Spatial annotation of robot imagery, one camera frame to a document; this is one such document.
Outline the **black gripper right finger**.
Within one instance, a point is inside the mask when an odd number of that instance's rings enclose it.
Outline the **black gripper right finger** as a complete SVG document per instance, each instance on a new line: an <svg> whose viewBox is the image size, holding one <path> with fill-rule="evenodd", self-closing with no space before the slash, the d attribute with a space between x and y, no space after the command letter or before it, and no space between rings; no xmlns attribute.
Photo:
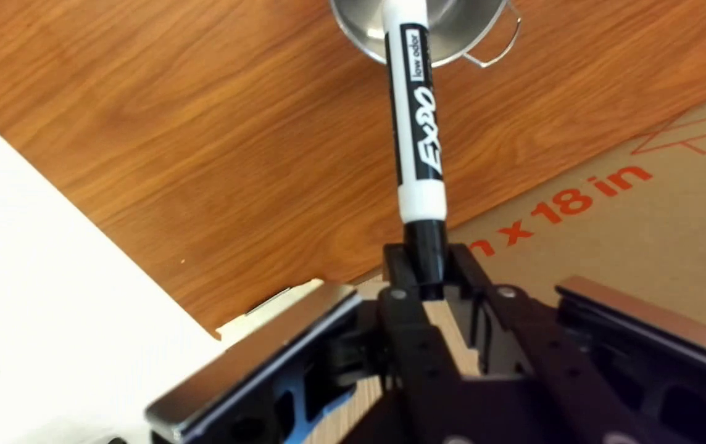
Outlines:
<svg viewBox="0 0 706 444"><path fill-rule="evenodd" d="M571 275L555 291L571 314L706 365L706 325L606 284Z"/></svg>

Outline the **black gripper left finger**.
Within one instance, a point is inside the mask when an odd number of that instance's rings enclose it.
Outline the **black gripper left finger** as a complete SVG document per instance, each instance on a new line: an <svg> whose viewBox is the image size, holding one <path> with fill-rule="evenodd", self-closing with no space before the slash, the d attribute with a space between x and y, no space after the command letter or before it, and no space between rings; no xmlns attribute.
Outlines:
<svg viewBox="0 0 706 444"><path fill-rule="evenodd" d="M344 404L329 346L356 322L351 284L322 284L145 406L153 444L299 444Z"/></svg>

